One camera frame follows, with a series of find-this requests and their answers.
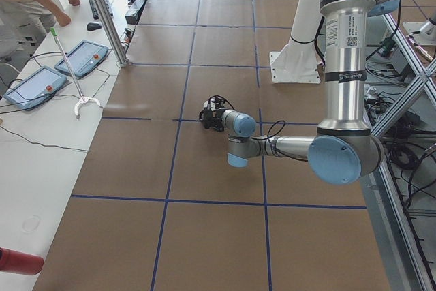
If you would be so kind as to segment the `white mug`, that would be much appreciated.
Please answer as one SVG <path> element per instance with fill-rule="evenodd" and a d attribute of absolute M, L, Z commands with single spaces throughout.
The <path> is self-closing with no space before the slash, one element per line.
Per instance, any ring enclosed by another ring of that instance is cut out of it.
<path fill-rule="evenodd" d="M 214 99 L 209 99 L 204 103 L 204 110 L 215 111 L 215 101 Z"/>

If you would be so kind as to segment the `black box device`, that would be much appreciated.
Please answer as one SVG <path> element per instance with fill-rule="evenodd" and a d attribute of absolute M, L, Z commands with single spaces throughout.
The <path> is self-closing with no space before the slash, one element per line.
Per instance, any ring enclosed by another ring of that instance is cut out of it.
<path fill-rule="evenodd" d="M 125 19 L 127 24 L 135 25 L 139 21 L 145 4 L 146 0 L 135 0 L 130 5 L 128 11 L 125 13 Z"/>

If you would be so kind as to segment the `upper teach pendant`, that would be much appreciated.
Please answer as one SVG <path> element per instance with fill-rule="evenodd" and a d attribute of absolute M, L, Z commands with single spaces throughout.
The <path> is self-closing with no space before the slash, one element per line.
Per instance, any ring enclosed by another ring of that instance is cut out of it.
<path fill-rule="evenodd" d="M 66 52 L 77 78 L 92 72 L 106 57 L 109 48 L 96 42 L 83 40 L 72 50 Z"/>

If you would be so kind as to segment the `teach pendant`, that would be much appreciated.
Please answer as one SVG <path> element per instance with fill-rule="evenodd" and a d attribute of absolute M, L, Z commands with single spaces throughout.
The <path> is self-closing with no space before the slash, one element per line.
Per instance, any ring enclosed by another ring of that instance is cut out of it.
<path fill-rule="evenodd" d="M 77 78 L 92 72 L 106 57 L 109 48 L 96 42 L 83 40 L 72 50 L 66 52 Z"/>
<path fill-rule="evenodd" d="M 21 110 L 30 110 L 49 100 L 66 82 L 65 75 L 43 66 L 12 87 L 3 97 Z"/>

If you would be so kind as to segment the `black computer mouse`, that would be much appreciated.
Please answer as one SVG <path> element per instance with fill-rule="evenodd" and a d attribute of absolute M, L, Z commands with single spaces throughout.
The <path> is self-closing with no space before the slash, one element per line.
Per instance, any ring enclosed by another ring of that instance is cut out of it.
<path fill-rule="evenodd" d="M 86 25 L 87 31 L 95 31 L 101 29 L 102 25 L 99 22 L 89 22 Z"/>

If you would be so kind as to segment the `black keyboard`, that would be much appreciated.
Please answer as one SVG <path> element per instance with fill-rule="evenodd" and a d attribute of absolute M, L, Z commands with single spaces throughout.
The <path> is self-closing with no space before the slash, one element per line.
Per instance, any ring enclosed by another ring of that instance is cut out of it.
<path fill-rule="evenodd" d="M 106 11 L 108 12 L 108 15 L 112 18 L 113 17 L 113 10 L 112 10 L 112 6 L 110 4 L 109 0 L 99 0 L 99 4 L 104 4 L 104 6 L 106 7 Z M 93 19 L 94 20 L 99 20 L 102 22 L 102 18 L 100 16 L 101 10 L 99 7 L 97 7 L 95 0 L 89 0 L 89 5 L 91 8 L 91 12 L 93 15 Z"/>

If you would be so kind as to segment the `lower teach pendant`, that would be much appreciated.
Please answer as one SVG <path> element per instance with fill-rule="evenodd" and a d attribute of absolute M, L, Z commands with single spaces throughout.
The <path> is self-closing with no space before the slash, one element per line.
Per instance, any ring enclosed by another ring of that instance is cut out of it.
<path fill-rule="evenodd" d="M 30 110 L 49 100 L 66 82 L 65 75 L 43 66 L 12 87 L 3 97 L 21 110 Z"/>

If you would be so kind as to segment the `person in beige clothes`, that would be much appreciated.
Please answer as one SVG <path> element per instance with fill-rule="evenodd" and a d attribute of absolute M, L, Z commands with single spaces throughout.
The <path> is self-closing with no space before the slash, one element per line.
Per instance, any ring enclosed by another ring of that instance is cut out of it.
<path fill-rule="evenodd" d="M 53 0 L 1 0 L 1 20 L 29 55 L 35 53 L 52 27 L 71 23 Z"/>

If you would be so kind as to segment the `red bottle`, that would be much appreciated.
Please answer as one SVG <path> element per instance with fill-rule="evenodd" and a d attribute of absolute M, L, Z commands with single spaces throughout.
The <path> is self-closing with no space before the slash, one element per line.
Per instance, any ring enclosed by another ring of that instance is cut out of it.
<path fill-rule="evenodd" d="M 40 256 L 1 248 L 1 271 L 21 275 L 36 275 L 44 265 Z"/>

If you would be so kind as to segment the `white pedestal column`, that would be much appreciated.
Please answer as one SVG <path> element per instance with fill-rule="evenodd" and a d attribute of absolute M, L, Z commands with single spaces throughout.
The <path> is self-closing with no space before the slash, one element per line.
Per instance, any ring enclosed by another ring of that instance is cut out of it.
<path fill-rule="evenodd" d="M 321 22 L 320 0 L 299 0 L 289 42 L 270 53 L 274 83 L 320 83 L 315 36 Z"/>

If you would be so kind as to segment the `aluminium frame post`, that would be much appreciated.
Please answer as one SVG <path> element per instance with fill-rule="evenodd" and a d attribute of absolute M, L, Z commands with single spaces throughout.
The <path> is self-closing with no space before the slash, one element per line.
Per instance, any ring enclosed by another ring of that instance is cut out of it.
<path fill-rule="evenodd" d="M 106 7 L 104 6 L 104 4 L 100 5 L 99 0 L 95 0 L 95 3 L 97 7 L 99 7 L 101 10 L 100 13 L 100 16 L 102 18 L 101 23 L 103 25 L 104 31 L 106 32 L 106 36 L 110 42 L 110 45 L 112 46 L 112 49 L 116 55 L 119 65 L 120 67 L 125 67 L 128 65 L 129 61 L 125 54 L 124 47 L 119 39 L 119 35 L 116 31 L 116 27 L 113 23 L 113 20 L 108 15 L 108 12 L 106 11 Z"/>

